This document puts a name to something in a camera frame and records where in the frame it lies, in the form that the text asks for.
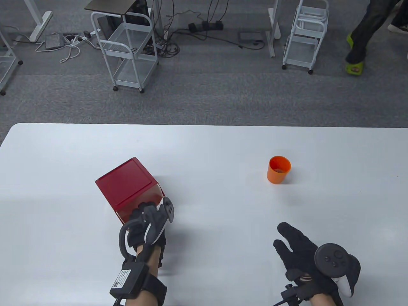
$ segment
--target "orange cup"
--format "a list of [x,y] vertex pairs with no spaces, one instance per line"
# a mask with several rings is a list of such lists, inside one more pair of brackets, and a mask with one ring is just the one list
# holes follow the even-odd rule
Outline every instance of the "orange cup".
[[274,156],[269,161],[267,178],[272,184],[280,184],[291,169],[290,161],[283,156]]

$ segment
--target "yellow-green shoe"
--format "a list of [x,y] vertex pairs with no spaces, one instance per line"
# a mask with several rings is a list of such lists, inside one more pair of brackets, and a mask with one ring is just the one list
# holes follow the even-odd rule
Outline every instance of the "yellow-green shoe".
[[359,76],[363,73],[364,62],[358,64],[346,64],[346,72],[351,75]]
[[350,45],[350,49],[353,49],[354,41],[351,39],[351,34],[347,36],[347,42]]

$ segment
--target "black glove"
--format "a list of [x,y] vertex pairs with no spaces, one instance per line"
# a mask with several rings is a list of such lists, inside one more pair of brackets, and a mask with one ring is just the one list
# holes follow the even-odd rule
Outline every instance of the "black glove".
[[[141,218],[144,208],[146,206],[152,206],[152,205],[156,207],[156,204],[154,202],[141,203],[138,208],[133,209],[132,214],[129,217],[129,220]],[[149,225],[148,223],[147,224],[146,223],[141,222],[140,224],[136,224],[132,226],[129,230],[128,245],[130,248],[133,247],[135,251],[138,246],[141,246],[144,244],[144,233],[146,232],[147,226]],[[160,260],[159,260],[159,268],[160,268],[162,266],[164,246],[166,245],[166,236],[164,235],[164,231],[159,237],[159,239],[156,241],[155,245],[162,248],[162,251],[160,254]]]
[[[309,274],[317,284],[320,293],[331,295],[337,306],[342,306],[339,290],[336,283],[330,278],[320,273],[315,265],[315,252],[317,245],[309,240],[301,231],[293,226],[282,222],[278,225],[278,232],[289,242],[290,248],[282,240],[275,240],[273,246],[281,257],[287,270],[299,269]],[[295,283],[302,286],[304,282],[297,279]]]

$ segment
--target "black strap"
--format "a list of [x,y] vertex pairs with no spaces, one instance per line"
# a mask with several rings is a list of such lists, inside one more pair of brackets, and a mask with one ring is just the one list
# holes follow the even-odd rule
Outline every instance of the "black strap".
[[142,290],[146,290],[153,294],[157,299],[158,306],[164,304],[164,298],[166,297],[167,287],[159,281],[159,279],[150,273],[147,275],[142,285]]

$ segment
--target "black pants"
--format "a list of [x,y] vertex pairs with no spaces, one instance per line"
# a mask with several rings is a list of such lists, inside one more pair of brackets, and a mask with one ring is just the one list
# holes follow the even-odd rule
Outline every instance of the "black pants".
[[[351,33],[353,49],[346,57],[350,64],[358,64],[366,57],[366,47],[373,34],[383,25],[399,0],[371,0],[363,20]],[[391,22],[396,27],[408,24],[408,0],[404,0]]]

